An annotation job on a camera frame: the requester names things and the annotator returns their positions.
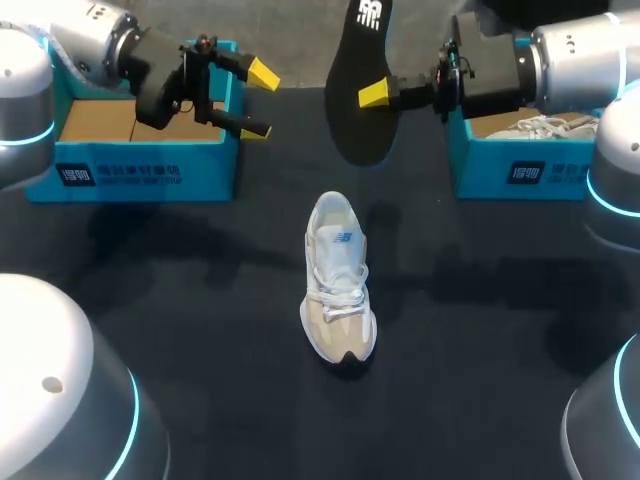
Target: shoe tongue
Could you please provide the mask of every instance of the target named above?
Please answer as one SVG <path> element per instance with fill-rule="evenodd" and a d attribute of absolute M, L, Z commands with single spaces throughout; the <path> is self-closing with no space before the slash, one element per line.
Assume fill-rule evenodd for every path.
<path fill-rule="evenodd" d="M 345 270 L 360 273 L 364 236 L 357 227 L 330 225 L 320 227 L 315 234 L 316 266 L 325 282 L 335 286 L 351 286 L 353 279 L 336 275 Z"/>

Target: black table surface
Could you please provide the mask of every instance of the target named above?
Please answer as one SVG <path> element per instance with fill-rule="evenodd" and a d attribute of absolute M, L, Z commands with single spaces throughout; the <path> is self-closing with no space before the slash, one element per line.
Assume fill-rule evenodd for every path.
<path fill-rule="evenodd" d="M 430 112 L 357 169 L 321 90 L 248 100 L 274 130 L 243 147 L 232 203 L 0 202 L 0 268 L 99 326 L 171 430 L 173 478 L 566 480 L 562 412 L 636 329 L 639 260 L 594 244 L 578 203 L 457 201 Z M 379 337 L 357 381 L 322 367 L 298 314 L 327 190 L 369 241 Z"/>

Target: blue shoebox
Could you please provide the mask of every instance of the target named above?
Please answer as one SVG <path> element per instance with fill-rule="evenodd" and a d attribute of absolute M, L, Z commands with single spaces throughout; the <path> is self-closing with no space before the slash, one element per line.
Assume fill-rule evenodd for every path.
<path fill-rule="evenodd" d="M 220 42 L 236 50 L 235 42 Z M 216 202 L 233 196 L 238 140 L 175 115 L 158 131 L 135 120 L 131 95 L 87 90 L 59 61 L 55 74 L 55 165 L 26 189 L 36 203 Z M 218 108 L 242 114 L 243 85 L 211 67 Z"/>
<path fill-rule="evenodd" d="M 528 45 L 529 39 L 518 43 Z M 482 138 L 538 114 L 523 109 L 472 120 L 460 110 L 451 115 L 446 136 L 458 198 L 582 200 L 593 140 Z"/>

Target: white logo on insole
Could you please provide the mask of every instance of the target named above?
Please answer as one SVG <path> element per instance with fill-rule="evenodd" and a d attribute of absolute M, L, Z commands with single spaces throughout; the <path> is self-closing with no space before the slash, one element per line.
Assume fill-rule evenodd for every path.
<path fill-rule="evenodd" d="M 379 20 L 382 16 L 382 3 L 378 0 L 360 0 L 359 11 L 358 23 L 374 30 L 380 28 Z"/>

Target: sneaker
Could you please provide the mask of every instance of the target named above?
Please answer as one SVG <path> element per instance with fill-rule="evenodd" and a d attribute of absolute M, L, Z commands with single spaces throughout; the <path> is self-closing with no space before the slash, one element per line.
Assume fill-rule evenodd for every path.
<path fill-rule="evenodd" d="M 583 116 L 570 122 L 562 118 L 537 117 L 520 120 L 507 130 L 493 133 L 489 139 L 520 139 L 538 140 L 542 138 L 560 139 L 593 139 L 596 136 L 598 119 L 590 115 Z"/>
<path fill-rule="evenodd" d="M 376 343 L 376 317 L 365 285 L 366 238 L 349 201 L 327 192 L 305 235 L 307 294 L 300 318 L 307 338 L 331 364 L 365 362 Z"/>

